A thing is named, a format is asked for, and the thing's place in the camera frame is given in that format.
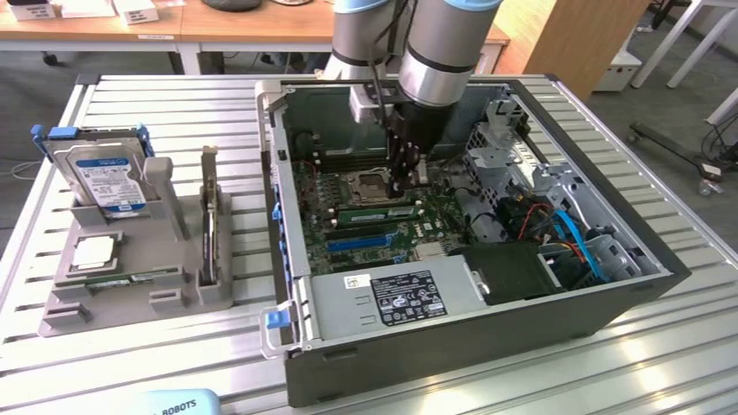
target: aluminum extrusion table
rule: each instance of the aluminum extrusion table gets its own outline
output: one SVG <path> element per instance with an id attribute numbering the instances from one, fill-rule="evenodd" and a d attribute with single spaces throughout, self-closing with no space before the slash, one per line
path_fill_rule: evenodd
<path id="1" fill-rule="evenodd" d="M 0 412 L 109 413 L 129 393 L 191 387 L 217 393 L 224 413 L 738 411 L 735 253 L 563 85 L 542 76 L 520 81 L 676 251 L 691 277 L 590 338 L 309 408 L 287 406 L 283 362 L 264 360 L 259 352 L 257 313 L 273 303 L 275 288 L 256 78 L 104 76 L 96 85 L 73 88 L 61 125 L 143 122 L 157 154 L 173 160 L 179 195 L 197 192 L 201 146 L 219 146 L 219 179 L 233 195 L 236 305 L 205 315 L 37 337 L 72 222 L 72 194 L 44 163 L 0 262 Z M 546 141 L 536 125 L 531 136 Z M 552 144 L 540 150 L 560 157 Z"/>

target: power supply label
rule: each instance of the power supply label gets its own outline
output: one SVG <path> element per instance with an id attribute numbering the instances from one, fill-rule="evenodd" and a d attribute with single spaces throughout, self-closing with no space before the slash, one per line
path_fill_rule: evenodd
<path id="1" fill-rule="evenodd" d="M 375 278 L 371 290 L 385 326 L 448 314 L 429 271 Z"/>

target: hard drive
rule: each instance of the hard drive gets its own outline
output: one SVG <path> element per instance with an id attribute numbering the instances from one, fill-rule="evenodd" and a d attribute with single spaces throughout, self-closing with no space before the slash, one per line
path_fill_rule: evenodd
<path id="1" fill-rule="evenodd" d="M 145 127 L 108 131 L 56 127 L 46 136 L 34 127 L 32 133 L 81 206 L 100 206 L 111 219 L 147 213 L 147 200 L 156 199 L 156 192 L 143 179 L 145 158 L 153 156 Z"/>

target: green ram module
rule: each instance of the green ram module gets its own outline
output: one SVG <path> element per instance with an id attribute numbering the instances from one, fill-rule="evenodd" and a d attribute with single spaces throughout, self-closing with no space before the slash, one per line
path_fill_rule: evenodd
<path id="1" fill-rule="evenodd" d="M 368 222 L 396 222 L 416 220 L 419 206 L 379 207 L 373 209 L 344 210 L 337 213 L 337 226 L 359 226 Z"/>

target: wooden cabinet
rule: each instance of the wooden cabinet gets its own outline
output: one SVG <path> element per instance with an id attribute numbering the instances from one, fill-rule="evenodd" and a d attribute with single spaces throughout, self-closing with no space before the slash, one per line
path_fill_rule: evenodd
<path id="1" fill-rule="evenodd" d="M 495 25 L 510 36 L 495 73 L 551 73 L 586 99 L 648 0 L 504 0 Z"/>

